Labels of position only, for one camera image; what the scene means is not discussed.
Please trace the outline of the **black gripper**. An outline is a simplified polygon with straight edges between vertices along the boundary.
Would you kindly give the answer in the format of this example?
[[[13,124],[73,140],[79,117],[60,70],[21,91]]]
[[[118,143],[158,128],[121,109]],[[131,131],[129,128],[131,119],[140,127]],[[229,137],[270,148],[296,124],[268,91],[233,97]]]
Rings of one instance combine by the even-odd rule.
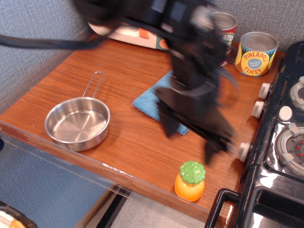
[[[217,108],[219,77],[224,76],[234,86],[237,83],[227,70],[215,64],[202,69],[190,60],[174,59],[171,63],[169,88],[158,87],[155,93],[160,123],[168,138],[176,133],[183,135],[182,125],[204,138],[205,163],[209,164],[214,154],[229,151],[234,133]]]

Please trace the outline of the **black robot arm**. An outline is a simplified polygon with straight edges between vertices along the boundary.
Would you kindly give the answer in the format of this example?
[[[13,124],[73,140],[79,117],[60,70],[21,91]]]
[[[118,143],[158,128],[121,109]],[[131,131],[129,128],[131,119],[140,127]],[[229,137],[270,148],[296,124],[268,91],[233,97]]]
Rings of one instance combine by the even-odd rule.
[[[182,124],[206,140],[205,162],[232,144],[233,128],[218,110],[219,78],[232,85],[221,67],[227,44],[215,23],[215,7],[207,0],[75,0],[76,10],[90,24],[142,28],[165,39],[173,74],[168,87],[156,88],[160,122],[167,137]]]

